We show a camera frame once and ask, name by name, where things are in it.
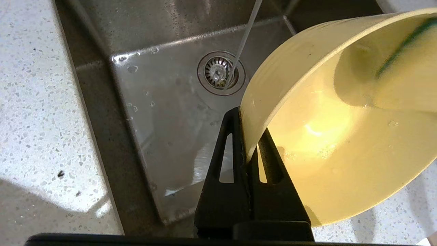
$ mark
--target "white quartz countertop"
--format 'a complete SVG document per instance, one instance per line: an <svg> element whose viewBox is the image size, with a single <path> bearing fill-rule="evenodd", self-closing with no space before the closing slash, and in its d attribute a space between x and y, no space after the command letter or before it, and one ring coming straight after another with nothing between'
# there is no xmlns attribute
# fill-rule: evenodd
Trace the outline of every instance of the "white quartz countertop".
<svg viewBox="0 0 437 246"><path fill-rule="evenodd" d="M378 0L384 11L435 0ZM41 232L122 234L51 0L0 0L0 242ZM316 241L415 244L437 231L437 162Z"/></svg>

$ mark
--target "sink basin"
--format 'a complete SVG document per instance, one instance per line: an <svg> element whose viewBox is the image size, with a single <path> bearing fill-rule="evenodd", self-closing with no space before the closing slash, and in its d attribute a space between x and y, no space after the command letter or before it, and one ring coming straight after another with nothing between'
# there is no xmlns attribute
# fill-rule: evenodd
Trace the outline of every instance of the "sink basin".
<svg viewBox="0 0 437 246"><path fill-rule="evenodd" d="M192 235L221 119L280 44L318 23L382 13L374 1L266 0L230 74L251 0L55 5L126 235ZM230 145L222 182L232 182Z"/></svg>

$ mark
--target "sink drain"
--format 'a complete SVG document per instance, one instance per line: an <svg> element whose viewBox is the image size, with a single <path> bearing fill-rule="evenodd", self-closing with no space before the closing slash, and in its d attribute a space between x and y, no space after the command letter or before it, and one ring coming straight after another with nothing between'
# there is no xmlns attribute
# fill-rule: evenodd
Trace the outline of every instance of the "sink drain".
<svg viewBox="0 0 437 246"><path fill-rule="evenodd" d="M231 95L237 92L244 84L246 72L241 64L237 62L233 74L232 63L234 55L225 51L214 51L204 56L197 67L197 76L200 83L209 92L216 95ZM227 90L225 91L226 81L230 78Z"/></svg>

